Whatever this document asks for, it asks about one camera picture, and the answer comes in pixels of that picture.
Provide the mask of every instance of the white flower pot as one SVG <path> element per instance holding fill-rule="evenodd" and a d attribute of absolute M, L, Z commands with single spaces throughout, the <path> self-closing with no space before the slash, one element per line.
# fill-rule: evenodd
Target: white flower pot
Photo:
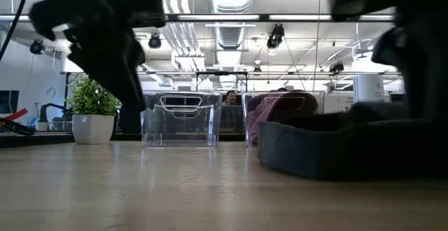
<path fill-rule="evenodd" d="M 113 131 L 113 115 L 73 115 L 77 144 L 107 144 Z"/>

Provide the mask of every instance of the red object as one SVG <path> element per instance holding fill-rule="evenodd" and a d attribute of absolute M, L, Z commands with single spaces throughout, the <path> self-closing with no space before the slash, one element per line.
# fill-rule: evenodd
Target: red object
<path fill-rule="evenodd" d="M 21 109 L 21 110 L 15 112 L 14 114 L 10 114 L 10 115 L 6 116 L 5 119 L 8 119 L 8 120 L 16 120 L 16 119 L 18 119 L 18 118 L 24 116 L 24 115 L 27 114 L 27 113 L 28 113 L 28 110 L 27 110 L 26 108 L 23 108 L 23 109 Z"/>

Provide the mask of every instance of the desk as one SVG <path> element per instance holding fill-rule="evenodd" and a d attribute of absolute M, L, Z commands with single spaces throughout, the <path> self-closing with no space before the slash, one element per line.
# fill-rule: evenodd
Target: desk
<path fill-rule="evenodd" d="M 0 149 L 0 230 L 446 231 L 441 182 L 324 183 L 244 143 Z"/>

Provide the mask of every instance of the ceiling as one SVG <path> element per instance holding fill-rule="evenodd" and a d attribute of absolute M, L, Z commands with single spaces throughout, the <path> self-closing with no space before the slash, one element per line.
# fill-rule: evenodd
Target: ceiling
<path fill-rule="evenodd" d="M 20 0 L 0 0 L 0 15 L 12 15 L 11 7 L 17 8 Z M 39 0 L 27 0 L 24 7 L 24 15 L 30 9 L 32 3 Z M 192 13 L 211 13 L 209 0 L 189 0 Z M 381 13 L 391 14 L 393 10 L 383 10 Z M 328 14 L 327 0 L 254 0 L 252 13 L 260 14 Z M 347 58 L 346 68 L 350 67 L 351 57 L 347 55 L 350 48 L 344 46 L 353 45 L 357 40 L 375 39 L 387 29 L 391 28 L 386 22 L 360 22 L 360 23 L 329 23 L 329 22 L 285 22 L 283 27 L 286 32 L 286 40 L 280 45 L 275 55 L 268 56 L 266 49 L 266 38 L 272 30 L 274 23 L 254 22 L 249 24 L 255 27 L 248 28 L 244 43 L 244 51 L 241 54 L 240 65 L 251 71 L 255 60 L 260 60 L 263 71 L 267 70 L 269 63 L 270 71 L 287 71 L 295 63 L 304 71 L 313 71 L 314 66 L 325 67 L 326 60 L 338 53 L 341 58 Z M 0 22 L 7 29 L 8 22 Z M 194 30 L 198 38 L 201 50 L 205 55 L 206 67 L 216 65 L 216 46 L 213 29 L 206 27 L 207 23 L 194 23 Z M 154 28 L 135 29 L 146 50 L 147 65 L 152 69 L 170 71 L 172 49 L 162 40 L 162 47 L 150 50 L 147 42 L 151 33 L 157 32 Z M 56 42 L 45 41 L 56 50 L 67 50 L 68 43 L 63 39 L 61 33 Z M 31 43 L 33 39 L 40 36 L 33 30 L 28 22 L 21 22 L 16 29 L 15 39 L 23 43 Z"/>

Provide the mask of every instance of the table surface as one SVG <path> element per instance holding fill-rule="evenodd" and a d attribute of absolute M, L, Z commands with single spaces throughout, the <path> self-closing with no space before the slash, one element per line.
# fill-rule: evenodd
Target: table surface
<path fill-rule="evenodd" d="M 138 142 L 0 149 L 0 230 L 448 230 L 442 182 L 326 183 L 257 149 Z"/>

